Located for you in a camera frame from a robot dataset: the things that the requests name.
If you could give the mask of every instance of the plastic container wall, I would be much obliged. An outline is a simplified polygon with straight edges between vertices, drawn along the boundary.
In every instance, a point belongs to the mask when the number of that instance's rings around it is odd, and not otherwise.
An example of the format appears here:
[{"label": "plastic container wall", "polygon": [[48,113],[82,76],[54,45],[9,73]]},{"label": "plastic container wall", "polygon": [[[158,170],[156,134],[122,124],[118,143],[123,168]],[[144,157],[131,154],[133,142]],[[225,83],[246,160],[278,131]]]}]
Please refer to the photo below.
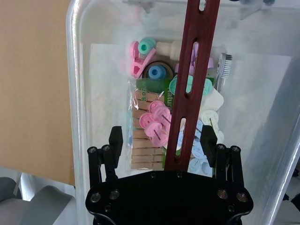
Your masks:
[{"label": "plastic container wall", "polygon": [[[86,150],[108,143],[112,126],[129,137],[128,78],[133,40],[181,40],[186,2],[74,0],[67,15],[67,47],[78,223],[91,224]],[[254,209],[243,224],[271,224],[299,158],[300,10],[297,2],[266,6],[221,1],[212,56],[233,55],[219,126],[225,145],[242,152],[245,187]],[[123,152],[116,173],[129,172]]]}]

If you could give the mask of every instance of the tape roll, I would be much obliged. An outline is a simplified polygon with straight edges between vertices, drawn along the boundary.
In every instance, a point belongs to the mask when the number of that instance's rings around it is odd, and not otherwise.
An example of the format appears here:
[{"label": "tape roll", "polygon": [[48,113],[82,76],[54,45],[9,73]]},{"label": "tape roll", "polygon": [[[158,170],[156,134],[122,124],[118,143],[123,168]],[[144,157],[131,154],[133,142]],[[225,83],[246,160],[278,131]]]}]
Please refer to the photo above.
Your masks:
[{"label": "tape roll", "polygon": [[169,64],[164,62],[164,61],[155,61],[155,62],[149,63],[145,67],[144,71],[142,72],[142,77],[143,78],[150,78],[149,75],[148,75],[148,72],[149,72],[149,69],[153,66],[163,66],[167,71],[167,74],[166,74],[165,78],[166,79],[173,79],[174,72],[173,72],[172,68],[169,66]]}]

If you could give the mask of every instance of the brown cardboard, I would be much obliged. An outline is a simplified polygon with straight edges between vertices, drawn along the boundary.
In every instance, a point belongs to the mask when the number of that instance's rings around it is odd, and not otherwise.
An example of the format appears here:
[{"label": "brown cardboard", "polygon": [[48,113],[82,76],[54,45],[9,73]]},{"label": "brown cardboard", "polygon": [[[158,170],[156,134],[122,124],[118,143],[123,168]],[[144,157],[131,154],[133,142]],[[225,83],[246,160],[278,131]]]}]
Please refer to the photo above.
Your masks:
[{"label": "brown cardboard", "polygon": [[74,184],[69,2],[1,1],[0,166]]}]

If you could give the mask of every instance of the toothbrush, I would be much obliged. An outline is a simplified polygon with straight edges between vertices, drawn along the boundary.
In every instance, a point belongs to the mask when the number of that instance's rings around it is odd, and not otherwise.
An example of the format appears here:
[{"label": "toothbrush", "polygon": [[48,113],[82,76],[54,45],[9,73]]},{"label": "toothbrush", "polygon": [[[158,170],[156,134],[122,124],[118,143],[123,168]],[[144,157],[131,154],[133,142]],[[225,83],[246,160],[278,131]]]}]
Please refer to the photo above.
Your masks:
[{"label": "toothbrush", "polygon": [[219,63],[217,64],[217,80],[216,89],[221,91],[221,81],[229,77],[233,56],[221,53],[219,57]]}]

